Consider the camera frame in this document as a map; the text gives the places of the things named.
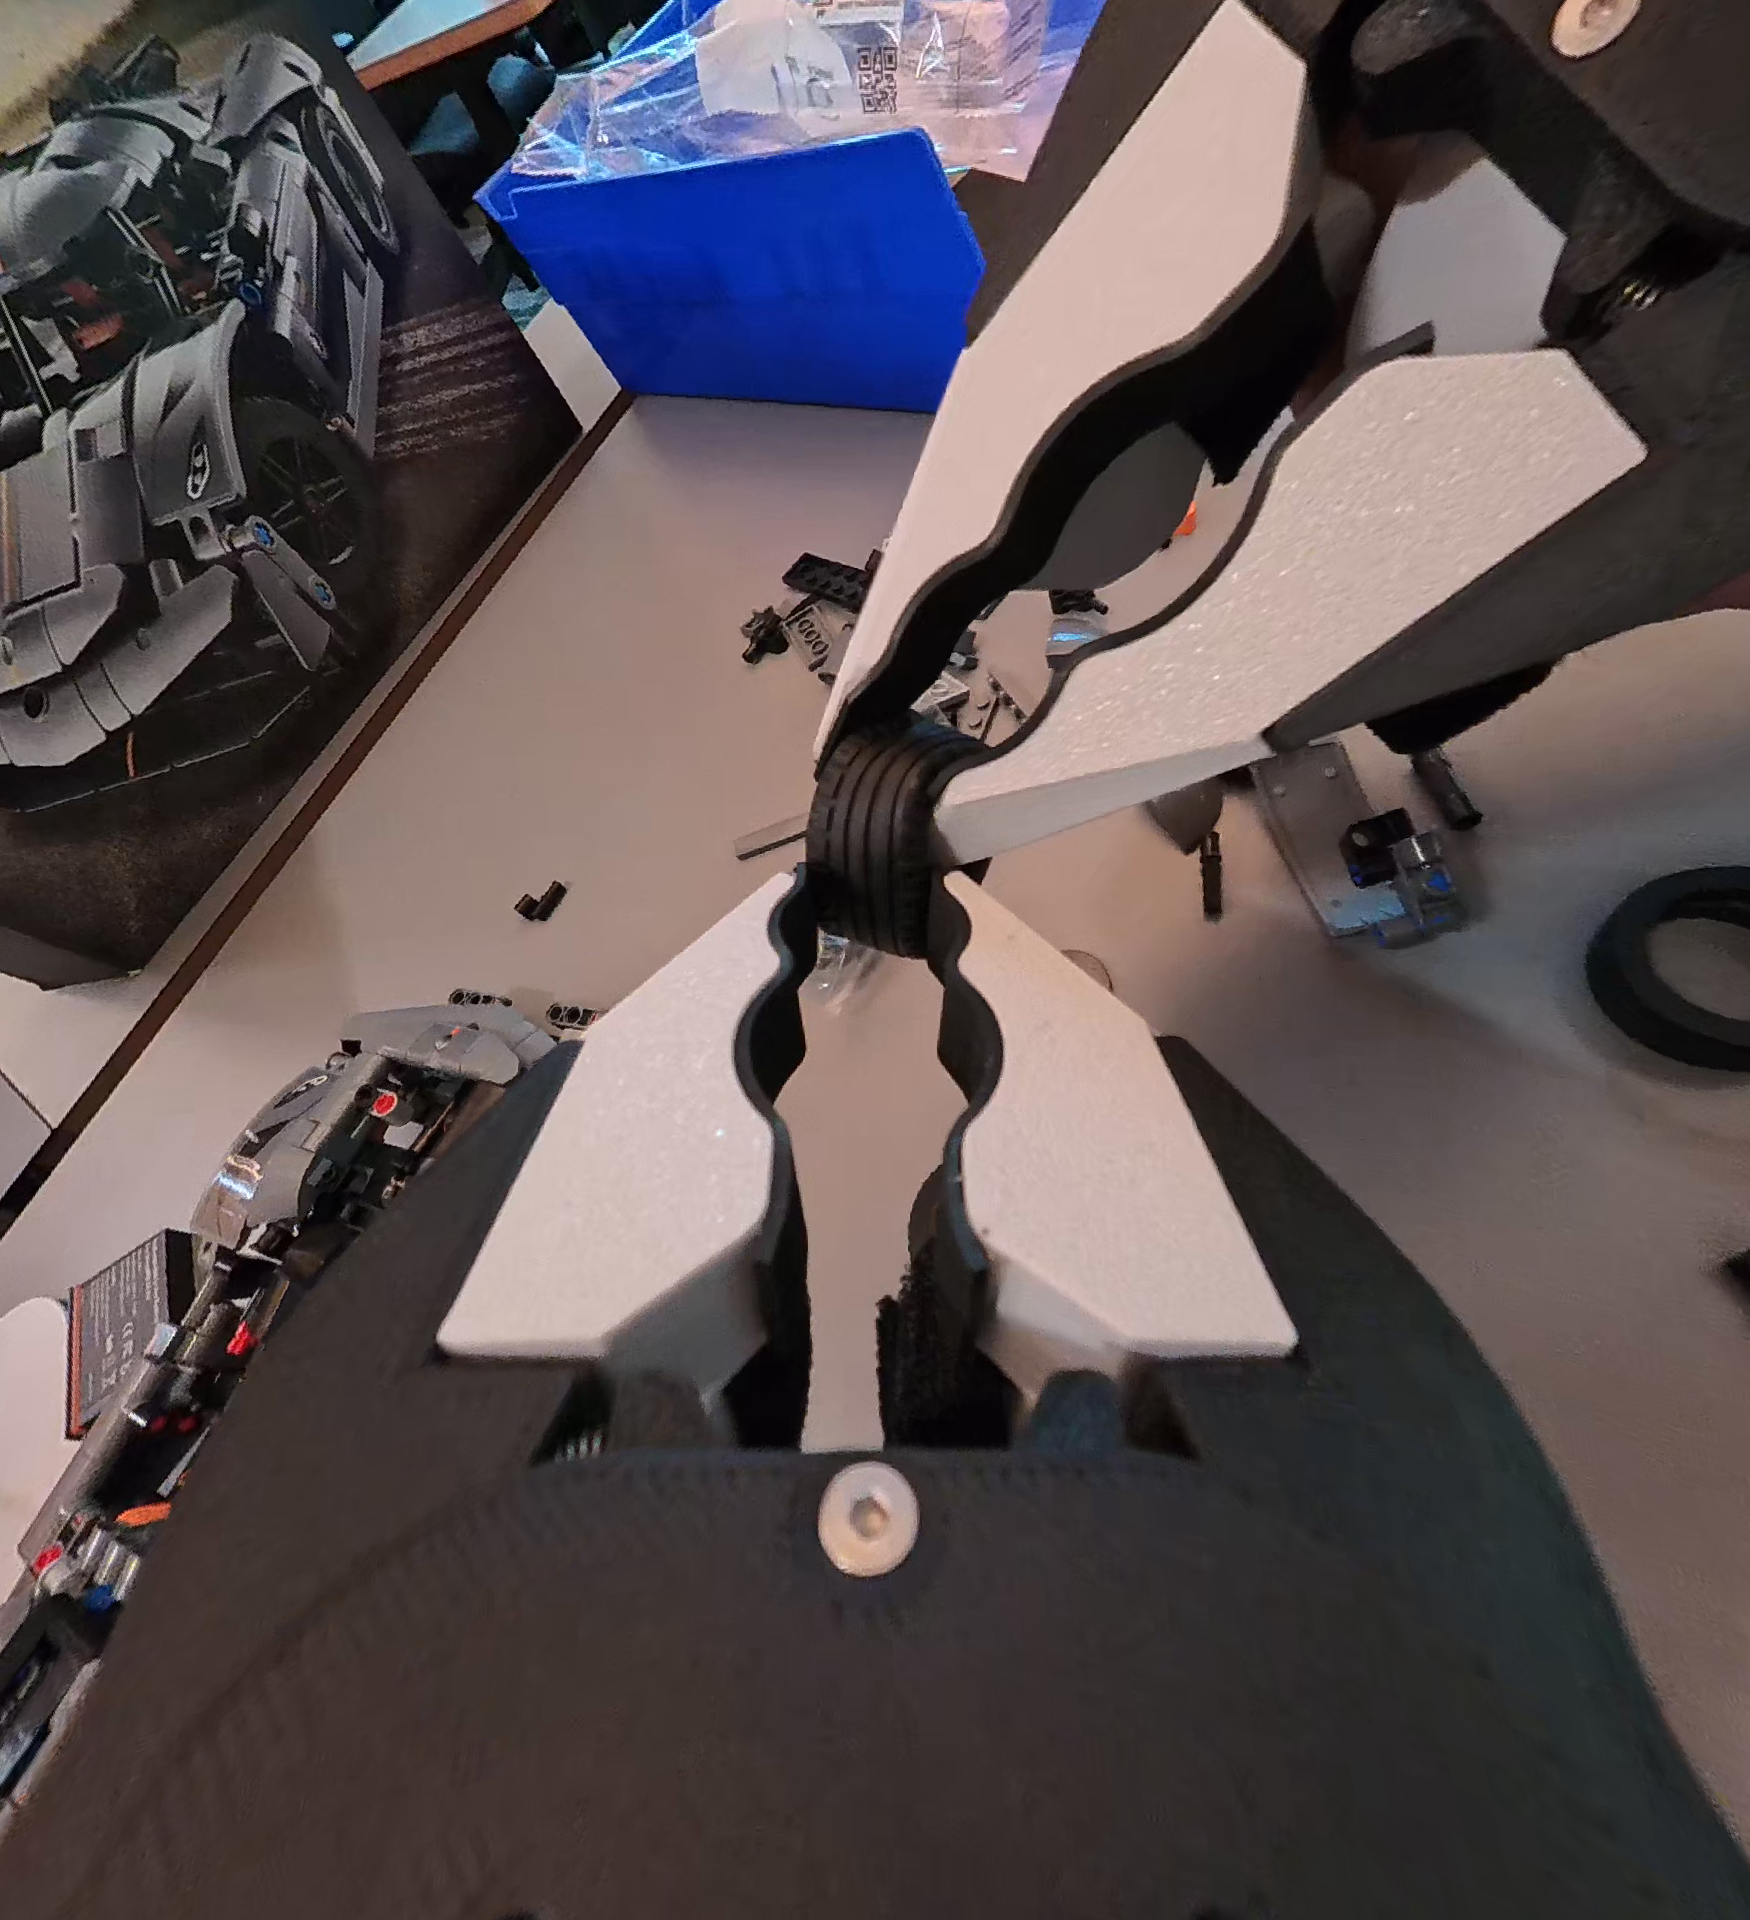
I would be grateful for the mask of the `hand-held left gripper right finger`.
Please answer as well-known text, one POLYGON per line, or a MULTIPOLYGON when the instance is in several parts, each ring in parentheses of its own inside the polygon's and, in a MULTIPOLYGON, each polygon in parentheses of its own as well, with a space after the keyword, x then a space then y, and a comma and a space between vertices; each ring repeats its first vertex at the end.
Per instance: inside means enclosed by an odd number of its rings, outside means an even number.
POLYGON ((1288 1359, 1294 1320, 1149 1021, 966 874, 936 890, 935 969, 964 1100, 944 1224, 1023 1404, 1058 1377, 1288 1359))

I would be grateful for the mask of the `grey plate brick assembly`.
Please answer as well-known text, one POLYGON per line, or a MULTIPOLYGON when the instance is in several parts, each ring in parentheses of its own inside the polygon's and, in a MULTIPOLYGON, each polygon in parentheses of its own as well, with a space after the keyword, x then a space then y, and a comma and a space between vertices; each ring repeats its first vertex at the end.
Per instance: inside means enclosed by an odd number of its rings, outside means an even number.
POLYGON ((1315 743, 1145 802, 1145 814, 1179 852, 1197 860, 1224 800, 1245 793, 1294 884, 1332 941, 1381 949, 1427 947, 1468 923, 1462 884, 1440 828, 1403 806, 1378 811, 1348 751, 1315 743))

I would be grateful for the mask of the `blue plastic bin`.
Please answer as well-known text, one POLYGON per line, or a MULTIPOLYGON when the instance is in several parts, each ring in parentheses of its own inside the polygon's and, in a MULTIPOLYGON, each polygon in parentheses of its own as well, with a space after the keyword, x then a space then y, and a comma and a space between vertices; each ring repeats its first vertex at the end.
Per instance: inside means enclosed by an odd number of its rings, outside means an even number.
POLYGON ((516 153, 478 205, 624 390, 942 401, 985 248, 926 134, 567 183, 519 172, 516 153))

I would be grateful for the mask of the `grey toy car model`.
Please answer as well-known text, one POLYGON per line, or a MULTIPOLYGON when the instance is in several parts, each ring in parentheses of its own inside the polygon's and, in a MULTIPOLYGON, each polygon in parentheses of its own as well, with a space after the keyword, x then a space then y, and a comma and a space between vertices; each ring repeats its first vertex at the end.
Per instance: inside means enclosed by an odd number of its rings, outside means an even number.
POLYGON ((0 1841, 71 1738, 180 1489, 265 1342, 558 1038, 505 996, 360 1015, 240 1130, 163 1324, 26 1530, 0 1601, 0 1841))

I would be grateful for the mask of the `pile of grey toy bricks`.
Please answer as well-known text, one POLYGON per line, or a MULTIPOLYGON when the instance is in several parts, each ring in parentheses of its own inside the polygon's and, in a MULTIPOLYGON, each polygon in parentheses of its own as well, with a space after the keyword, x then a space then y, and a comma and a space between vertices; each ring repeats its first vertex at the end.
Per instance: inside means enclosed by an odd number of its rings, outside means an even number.
MULTIPOLYGON (((790 658, 830 690, 885 556, 885 544, 854 562, 799 554, 781 579, 779 596, 743 618, 743 662, 754 669, 790 658)), ((985 608, 960 630, 910 713, 985 747, 1001 747, 1031 722, 1047 696, 1048 673, 1036 642, 1029 620, 1008 620, 1001 604, 985 608)))

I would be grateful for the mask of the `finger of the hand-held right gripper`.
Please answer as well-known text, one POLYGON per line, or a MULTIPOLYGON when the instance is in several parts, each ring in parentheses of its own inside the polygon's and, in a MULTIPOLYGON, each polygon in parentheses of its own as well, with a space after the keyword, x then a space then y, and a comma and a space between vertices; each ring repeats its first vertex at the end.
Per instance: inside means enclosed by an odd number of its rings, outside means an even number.
POLYGON ((1186 407, 1200 343, 1313 212, 1301 52, 1249 4, 1166 77, 968 343, 815 737, 910 707, 968 620, 1032 586, 1098 477, 1186 407))
POLYGON ((1209 574, 1071 660, 1023 733, 949 781, 966 868, 1249 765, 1275 725, 1646 459, 1560 349, 1403 354, 1260 469, 1209 574))

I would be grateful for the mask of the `clear plastic bags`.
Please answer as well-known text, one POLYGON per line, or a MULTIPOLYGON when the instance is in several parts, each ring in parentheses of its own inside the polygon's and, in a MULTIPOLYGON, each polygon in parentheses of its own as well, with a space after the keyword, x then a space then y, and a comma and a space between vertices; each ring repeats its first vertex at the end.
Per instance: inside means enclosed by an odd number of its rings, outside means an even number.
POLYGON ((1024 181, 1096 3, 665 4, 557 78, 512 166, 615 181, 920 132, 944 172, 1024 181))

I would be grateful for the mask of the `dark printed card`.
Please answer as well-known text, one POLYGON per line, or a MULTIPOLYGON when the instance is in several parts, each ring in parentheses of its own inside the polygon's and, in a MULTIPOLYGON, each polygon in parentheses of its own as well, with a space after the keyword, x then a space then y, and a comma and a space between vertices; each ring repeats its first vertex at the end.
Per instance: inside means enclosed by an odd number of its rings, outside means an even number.
POLYGON ((161 1327, 179 1327, 200 1290, 197 1242, 165 1228, 67 1295, 67 1439, 95 1429, 161 1327))

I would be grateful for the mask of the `dark box with car picture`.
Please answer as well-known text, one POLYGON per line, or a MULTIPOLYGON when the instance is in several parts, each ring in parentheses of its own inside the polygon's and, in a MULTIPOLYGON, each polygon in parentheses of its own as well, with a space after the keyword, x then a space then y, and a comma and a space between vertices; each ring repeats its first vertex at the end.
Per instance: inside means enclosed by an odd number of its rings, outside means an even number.
POLYGON ((298 4, 0 4, 0 974, 144 971, 584 436, 298 4))

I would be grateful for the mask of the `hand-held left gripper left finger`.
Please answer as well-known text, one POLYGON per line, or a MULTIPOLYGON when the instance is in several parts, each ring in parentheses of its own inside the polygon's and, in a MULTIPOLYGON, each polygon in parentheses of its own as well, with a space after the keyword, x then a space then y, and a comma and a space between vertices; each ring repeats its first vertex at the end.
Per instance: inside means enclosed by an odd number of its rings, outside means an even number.
POLYGON ((437 1331, 458 1361, 663 1374, 735 1433, 803 1433, 806 1222, 776 1098, 817 965, 806 874, 774 874, 579 1044, 437 1331))

